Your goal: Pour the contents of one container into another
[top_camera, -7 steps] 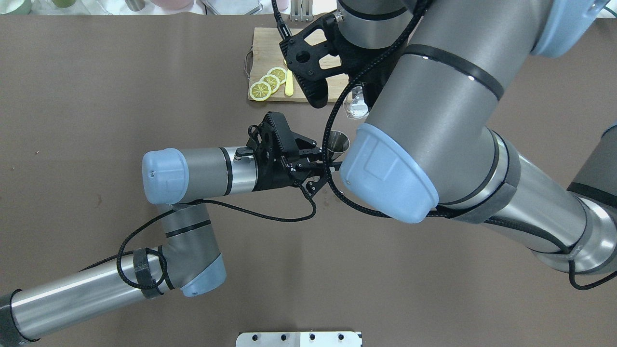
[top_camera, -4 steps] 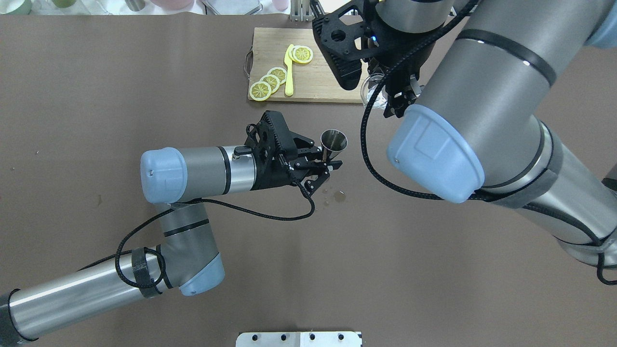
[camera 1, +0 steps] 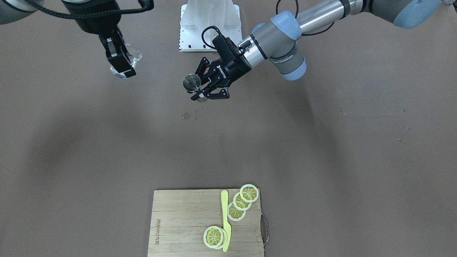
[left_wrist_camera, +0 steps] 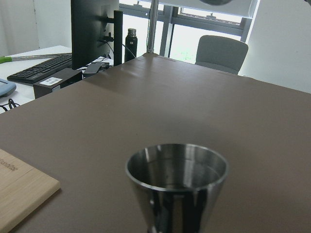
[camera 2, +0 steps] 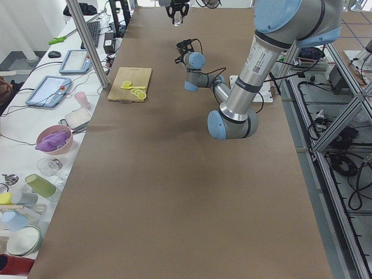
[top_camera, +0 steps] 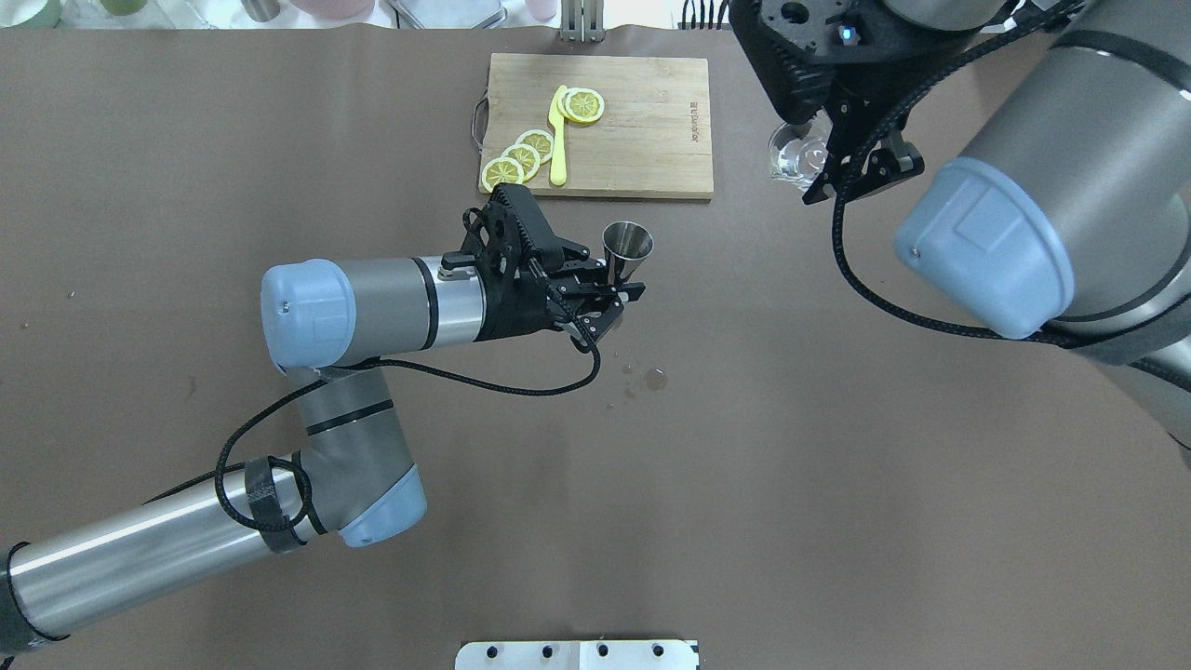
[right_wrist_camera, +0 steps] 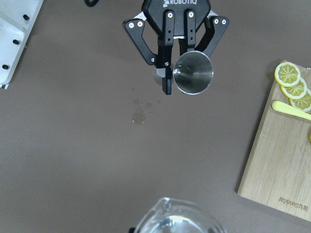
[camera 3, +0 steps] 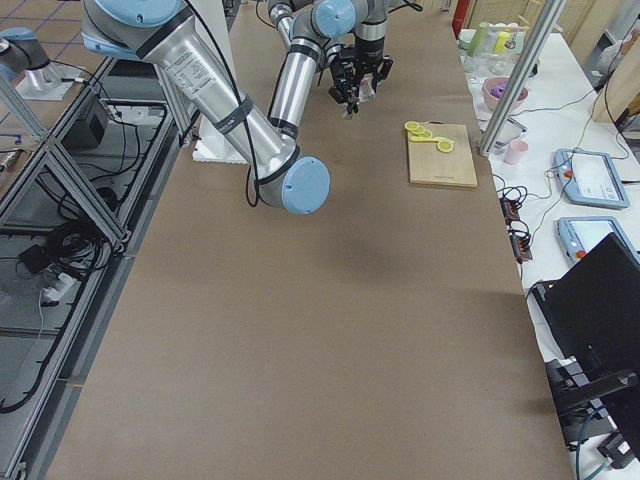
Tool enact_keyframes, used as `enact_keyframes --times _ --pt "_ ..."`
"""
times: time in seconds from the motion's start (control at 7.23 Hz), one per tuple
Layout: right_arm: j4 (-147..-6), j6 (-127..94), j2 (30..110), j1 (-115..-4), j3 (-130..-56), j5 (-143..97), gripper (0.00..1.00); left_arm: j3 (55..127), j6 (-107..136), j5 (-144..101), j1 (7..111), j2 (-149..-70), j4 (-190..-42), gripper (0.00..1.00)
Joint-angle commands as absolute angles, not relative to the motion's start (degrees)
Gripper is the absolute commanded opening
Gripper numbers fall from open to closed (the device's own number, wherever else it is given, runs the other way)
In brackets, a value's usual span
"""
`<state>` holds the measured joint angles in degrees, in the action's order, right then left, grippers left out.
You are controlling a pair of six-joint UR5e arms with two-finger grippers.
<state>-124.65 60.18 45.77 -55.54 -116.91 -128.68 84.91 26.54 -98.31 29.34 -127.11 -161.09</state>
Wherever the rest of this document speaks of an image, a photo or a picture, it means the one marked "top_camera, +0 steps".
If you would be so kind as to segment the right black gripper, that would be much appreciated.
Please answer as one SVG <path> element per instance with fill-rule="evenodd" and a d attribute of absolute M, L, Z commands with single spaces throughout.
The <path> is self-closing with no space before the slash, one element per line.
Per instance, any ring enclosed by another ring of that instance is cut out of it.
<path fill-rule="evenodd" d="M 871 131 L 917 84 L 915 57 L 863 63 L 821 57 L 818 64 L 831 73 L 831 84 L 827 112 L 815 115 L 803 137 L 803 155 L 812 177 L 802 196 L 807 207 L 836 195 L 838 175 L 852 156 L 850 132 Z M 918 148 L 903 137 L 902 130 L 891 130 L 863 161 L 852 183 L 852 200 L 880 194 L 924 170 Z"/>

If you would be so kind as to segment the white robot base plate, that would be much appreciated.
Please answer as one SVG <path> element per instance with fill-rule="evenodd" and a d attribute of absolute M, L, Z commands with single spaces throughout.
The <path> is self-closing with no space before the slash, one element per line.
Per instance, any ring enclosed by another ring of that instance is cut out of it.
<path fill-rule="evenodd" d="M 473 641 L 455 669 L 701 669 L 698 643 L 681 639 Z"/>

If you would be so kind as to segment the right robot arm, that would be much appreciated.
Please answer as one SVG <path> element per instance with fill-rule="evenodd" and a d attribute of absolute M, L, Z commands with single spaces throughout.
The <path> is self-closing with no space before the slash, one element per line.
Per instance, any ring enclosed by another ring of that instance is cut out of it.
<path fill-rule="evenodd" d="M 894 238 L 975 326 L 919 317 L 852 271 L 850 182 L 831 245 L 861 298 L 959 338 L 1092 362 L 1187 458 L 1187 4 L 1089 1 Z"/>

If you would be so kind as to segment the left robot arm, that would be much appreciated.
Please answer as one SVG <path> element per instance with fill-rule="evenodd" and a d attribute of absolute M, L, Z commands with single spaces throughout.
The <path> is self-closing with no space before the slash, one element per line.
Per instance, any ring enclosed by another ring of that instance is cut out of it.
<path fill-rule="evenodd" d="M 262 321 L 288 394 L 233 428 L 214 467 L 106 520 L 4 550 L 4 663 L 102 619 L 332 534 L 350 547 L 425 514 L 384 371 L 551 397 L 588 384 L 501 386 L 405 353 L 565 332 L 584 355 L 637 301 L 641 253 L 561 243 L 469 242 L 395 259 L 308 259 L 262 281 Z"/>

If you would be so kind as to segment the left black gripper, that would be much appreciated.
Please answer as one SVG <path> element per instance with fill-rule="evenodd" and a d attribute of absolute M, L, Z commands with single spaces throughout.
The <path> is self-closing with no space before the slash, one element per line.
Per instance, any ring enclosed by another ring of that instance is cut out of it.
<path fill-rule="evenodd" d="M 646 284 L 611 284 L 607 259 L 592 256 L 584 245 L 562 245 L 563 262 L 549 278 L 574 276 L 579 284 L 559 284 L 559 321 L 550 313 L 547 292 L 528 270 L 480 273 L 485 298 L 480 342 L 562 331 L 576 351 L 588 353 L 610 330 L 621 326 L 629 302 L 636 302 Z"/>

